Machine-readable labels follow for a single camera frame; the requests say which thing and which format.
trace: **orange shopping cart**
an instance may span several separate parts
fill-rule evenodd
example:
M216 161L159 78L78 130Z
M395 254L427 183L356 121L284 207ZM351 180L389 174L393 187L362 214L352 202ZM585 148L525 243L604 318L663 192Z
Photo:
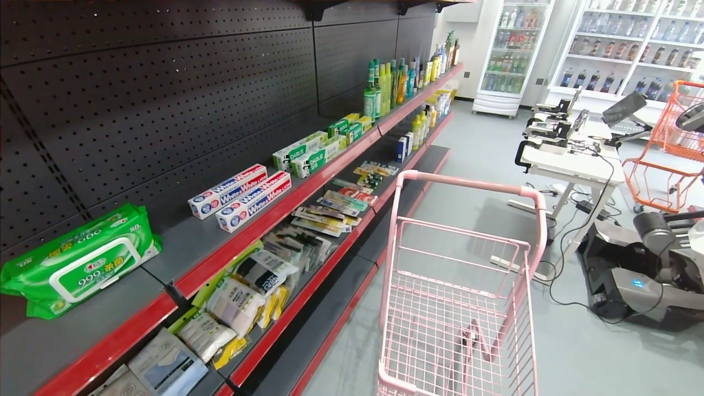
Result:
M704 134L684 130L677 119L693 106L704 106L704 84L676 81L674 91L653 128L643 153L638 158L623 161L623 168L636 206L640 213L649 206L665 213L679 213L685 206L690 188L704 177ZM661 163L645 160L653 146L675 157L687 159L690 169L675 169Z

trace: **white wall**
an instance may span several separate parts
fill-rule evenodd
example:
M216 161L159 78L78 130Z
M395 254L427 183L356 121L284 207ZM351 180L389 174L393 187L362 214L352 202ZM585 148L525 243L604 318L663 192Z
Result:
M548 84L556 59L561 55L565 37L572 24L574 10L578 0L553 0L555 2L553 15L538 50L538 57L529 76L521 104L533 106L540 103L547 95L546 85L536 85L536 79L545 79ZM465 98L475 98L479 88L484 62L491 48L491 36L496 28L496 20L501 10L501 1L484 1L478 23L446 22L444 16L452 12L452 6L445 8L436 19L433 31L433 45L444 42L447 33L455 31L455 37L460 40L460 61L465 64L465 72L470 72L469 78L459 76L460 82L457 95Z

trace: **refrigerator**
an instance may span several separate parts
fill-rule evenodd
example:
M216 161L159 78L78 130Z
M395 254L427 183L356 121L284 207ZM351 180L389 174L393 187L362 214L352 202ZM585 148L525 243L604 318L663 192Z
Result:
M502 0L473 111L513 117L555 0Z

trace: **shopping cart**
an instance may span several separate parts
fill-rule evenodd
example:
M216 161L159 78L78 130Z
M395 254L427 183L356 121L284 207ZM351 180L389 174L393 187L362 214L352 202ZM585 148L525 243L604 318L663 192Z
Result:
M527 242L398 216L405 179L532 198L536 248L530 254ZM402 172L391 209L377 394L537 395L529 283L545 249L546 230L545 201L536 190ZM427 233L443 237L431 240ZM419 248L430 241L429 249ZM449 257L443 249L463 257ZM492 257L517 272L490 264Z
M704 135L677 127L675 121L691 106L704 103L704 85L675 81L674 91L650 134L648 144L638 158L623 161L626 184L633 194L636 213L649 206L665 213L679 213L686 205L687 194L704 175ZM644 158L653 146L676 157L688 159L689 169L676 169Z

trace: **white shelving unit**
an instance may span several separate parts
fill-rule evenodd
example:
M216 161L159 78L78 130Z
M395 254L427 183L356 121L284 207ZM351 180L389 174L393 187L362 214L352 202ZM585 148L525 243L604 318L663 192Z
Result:
M574 109L601 113L638 90L648 97L640 112L657 118L671 82L701 81L695 53L704 51L702 1L685 0L681 10L681 0L578 1L546 103L567 99L582 85L585 90Z
M473 111L513 117L528 84L555 0L502 0Z

